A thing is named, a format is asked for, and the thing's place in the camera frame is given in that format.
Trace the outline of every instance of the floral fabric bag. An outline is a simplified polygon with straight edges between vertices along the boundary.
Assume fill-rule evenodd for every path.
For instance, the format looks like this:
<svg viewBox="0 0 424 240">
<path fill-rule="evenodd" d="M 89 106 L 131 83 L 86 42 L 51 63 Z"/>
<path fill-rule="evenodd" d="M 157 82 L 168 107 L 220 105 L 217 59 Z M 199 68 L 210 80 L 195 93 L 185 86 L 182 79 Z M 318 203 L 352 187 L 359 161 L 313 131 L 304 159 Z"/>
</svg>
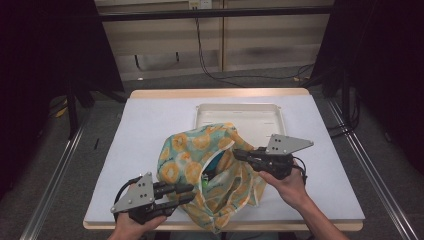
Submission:
<svg viewBox="0 0 424 240">
<path fill-rule="evenodd" d="M 265 181 L 232 149 L 253 150 L 232 123 L 212 124 L 166 139 L 157 178 L 170 184 L 193 184 L 196 197 L 182 209 L 200 227 L 221 232 L 246 204 L 258 206 Z M 176 200 L 177 195 L 167 195 Z"/>
</svg>

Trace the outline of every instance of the wire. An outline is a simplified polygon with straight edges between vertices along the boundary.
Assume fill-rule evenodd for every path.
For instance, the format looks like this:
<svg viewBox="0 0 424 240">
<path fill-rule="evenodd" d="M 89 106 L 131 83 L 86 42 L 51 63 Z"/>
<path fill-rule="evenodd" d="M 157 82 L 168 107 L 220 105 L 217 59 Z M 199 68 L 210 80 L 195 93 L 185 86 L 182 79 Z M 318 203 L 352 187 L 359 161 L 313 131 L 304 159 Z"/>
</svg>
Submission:
<svg viewBox="0 0 424 240">
<path fill-rule="evenodd" d="M 118 193 L 116 194 L 116 197 L 115 197 L 115 201 L 113 202 L 113 204 L 116 204 L 118 201 L 119 201 L 119 199 L 121 198 L 121 194 L 122 194 L 122 192 L 129 186 L 129 185 L 131 185 L 131 184 L 133 184 L 133 183 L 137 183 L 140 179 L 141 179 L 142 177 L 140 176 L 140 177 L 136 177 L 136 178 L 133 178 L 133 179 L 130 179 L 130 180 L 128 180 L 128 182 L 126 182 L 122 187 L 121 187 L 121 189 L 119 189 L 119 191 L 118 191 Z M 118 215 L 119 215 L 119 212 L 116 212 L 116 213 L 114 213 L 113 214 L 113 217 L 115 218 L 115 222 L 118 220 Z"/>
<path fill-rule="evenodd" d="M 336 66 L 331 66 L 331 67 L 327 68 L 326 70 L 324 70 L 324 71 L 323 71 L 321 74 L 319 74 L 318 76 L 314 76 L 314 77 L 310 78 L 308 81 L 303 82 L 303 83 L 300 85 L 300 87 L 303 87 L 303 88 L 308 89 L 308 88 L 310 88 L 310 87 L 312 87 L 312 86 L 322 84 L 323 78 L 325 78 L 325 77 L 327 77 L 327 78 L 328 78 L 328 77 L 329 77 L 331 74 L 333 74 L 336 70 L 337 70 L 337 67 L 336 67 Z"/>
<path fill-rule="evenodd" d="M 305 165 L 305 163 L 303 162 L 302 159 L 300 159 L 298 157 L 294 157 L 294 156 L 293 156 L 293 158 L 299 160 L 303 165 L 303 168 L 301 168 L 297 165 L 293 165 L 292 167 L 300 170 L 300 172 L 302 173 L 303 183 L 306 185 L 306 179 L 308 178 L 308 176 L 306 175 L 306 165 Z"/>
<path fill-rule="evenodd" d="M 202 67 L 203 72 L 206 74 L 206 76 L 214 79 L 215 81 L 218 82 L 223 82 L 223 83 L 228 83 L 237 87 L 242 87 L 242 88 L 246 88 L 246 86 L 237 84 L 237 83 L 233 83 L 233 82 L 229 82 L 229 81 L 225 81 L 225 79 L 231 79 L 231 78 L 249 78 L 249 77 L 256 77 L 256 78 L 265 78 L 265 79 L 277 79 L 277 80 L 284 80 L 284 79 L 290 79 L 290 78 L 294 78 L 294 77 L 298 77 L 300 76 L 300 74 L 306 72 L 307 70 L 309 70 L 314 64 L 308 64 L 308 65 L 304 65 L 301 66 L 298 71 L 297 74 L 291 75 L 291 76 L 286 76 L 286 77 L 271 77 L 271 76 L 262 76 L 262 75 L 233 75 L 233 76 L 227 76 L 227 77 L 215 77 L 212 74 L 209 73 L 208 69 L 206 68 L 206 64 L 205 64 L 205 60 L 203 58 L 203 50 L 202 50 L 202 43 L 200 40 L 200 26 L 199 26 L 199 19 L 195 18 L 196 21 L 196 29 L 197 29 L 197 41 L 198 41 L 198 46 L 199 46 L 199 61 L 200 61 L 200 65 Z"/>
<path fill-rule="evenodd" d="M 340 137 L 345 134 L 353 132 L 356 129 L 356 127 L 358 127 L 359 125 L 360 112 L 361 112 L 360 97 L 358 95 L 358 92 L 355 90 L 355 102 L 353 105 L 353 112 L 349 119 L 349 122 L 343 123 L 334 127 L 327 127 L 327 130 L 336 130 L 340 128 L 347 128 L 347 129 L 343 129 L 341 133 L 331 135 L 330 137 L 333 139 L 333 138 Z"/>
<path fill-rule="evenodd" d="M 66 97 L 64 97 L 62 100 L 58 101 L 57 103 L 55 103 L 54 105 L 50 106 L 50 109 L 53 109 L 57 106 L 59 106 L 60 104 L 63 104 L 66 101 Z"/>
<path fill-rule="evenodd" d="M 304 67 L 306 67 L 306 69 L 304 70 L 304 71 L 302 71 L 302 73 L 304 73 L 304 72 L 306 72 L 306 71 L 308 71 L 312 66 L 314 66 L 315 65 L 315 63 L 313 63 L 313 64 L 308 64 L 308 65 L 304 65 L 304 66 L 302 66 L 302 67 L 300 67 L 298 70 L 297 70 L 297 79 L 299 80 L 299 84 L 297 85 L 297 87 L 300 87 L 302 84 L 301 84 L 301 78 L 300 78 L 300 71 L 301 71 L 301 69 L 302 68 L 304 68 Z"/>
<path fill-rule="evenodd" d="M 50 113 L 48 117 L 49 117 L 49 118 L 53 117 L 54 115 L 58 114 L 60 111 L 62 111 L 63 109 L 65 109 L 65 108 L 67 108 L 67 107 L 68 107 L 68 104 L 67 104 L 67 103 L 64 103 L 64 104 L 63 104 L 63 106 L 62 106 L 62 107 L 60 107 L 60 109 L 59 109 L 59 110 L 57 110 L 57 111 L 54 111 L 54 112 Z"/>
</svg>

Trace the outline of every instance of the black curtain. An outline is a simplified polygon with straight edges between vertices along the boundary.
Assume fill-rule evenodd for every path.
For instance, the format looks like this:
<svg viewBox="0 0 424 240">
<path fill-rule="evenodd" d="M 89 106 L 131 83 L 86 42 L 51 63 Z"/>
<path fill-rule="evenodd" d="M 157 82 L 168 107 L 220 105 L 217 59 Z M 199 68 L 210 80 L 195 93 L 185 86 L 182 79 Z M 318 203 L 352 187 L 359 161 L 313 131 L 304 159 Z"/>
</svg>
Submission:
<svg viewBox="0 0 424 240">
<path fill-rule="evenodd" d="M 102 23 L 81 16 L 97 16 L 92 0 L 2 1 L 0 196 L 31 158 L 50 101 L 70 82 L 123 91 Z"/>
<path fill-rule="evenodd" d="M 348 73 L 362 102 L 424 173 L 421 2 L 336 0 L 335 6 L 345 10 L 330 15 L 311 79 L 332 96 Z"/>
</svg>

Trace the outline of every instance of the table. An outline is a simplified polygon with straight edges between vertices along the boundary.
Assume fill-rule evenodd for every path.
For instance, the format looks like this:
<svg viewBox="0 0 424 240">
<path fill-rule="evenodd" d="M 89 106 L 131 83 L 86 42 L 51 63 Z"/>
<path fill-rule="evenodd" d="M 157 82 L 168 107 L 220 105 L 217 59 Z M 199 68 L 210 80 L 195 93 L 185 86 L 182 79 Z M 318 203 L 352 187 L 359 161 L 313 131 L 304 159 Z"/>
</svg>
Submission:
<svg viewBox="0 0 424 240">
<path fill-rule="evenodd" d="M 140 174 L 138 171 L 155 172 L 156 159 L 163 141 L 169 135 L 193 128 L 196 105 L 265 102 L 282 107 L 287 135 L 314 140 L 314 147 L 299 151 L 295 156 L 306 162 L 309 176 L 307 190 L 316 204 L 340 230 L 360 230 L 365 218 L 362 209 L 312 96 L 307 90 L 299 88 L 180 89 L 133 92 L 128 99 L 121 124 L 97 182 L 84 219 L 84 227 L 87 229 L 114 228 L 113 216 L 109 209 L 117 190 L 128 179 Z M 182 210 L 177 209 L 157 230 L 201 231 L 202 229 L 192 223 Z M 252 230 L 301 231 L 307 230 L 307 227 L 301 216 L 281 200 L 275 189 L 267 186 L 261 206 L 243 208 L 233 216 L 224 229 L 224 231 Z"/>
</svg>

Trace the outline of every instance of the white tray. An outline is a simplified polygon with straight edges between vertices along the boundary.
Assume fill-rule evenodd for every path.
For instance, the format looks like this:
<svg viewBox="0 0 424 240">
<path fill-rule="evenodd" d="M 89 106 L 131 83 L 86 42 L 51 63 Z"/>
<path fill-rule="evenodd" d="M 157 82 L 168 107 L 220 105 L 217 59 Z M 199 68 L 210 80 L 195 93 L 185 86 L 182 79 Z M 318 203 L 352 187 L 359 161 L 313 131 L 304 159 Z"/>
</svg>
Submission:
<svg viewBox="0 0 424 240">
<path fill-rule="evenodd" d="M 254 147 L 268 145 L 271 134 L 285 135 L 281 108 L 275 104 L 200 104 L 195 128 L 213 123 L 233 123 L 246 142 Z"/>
</svg>

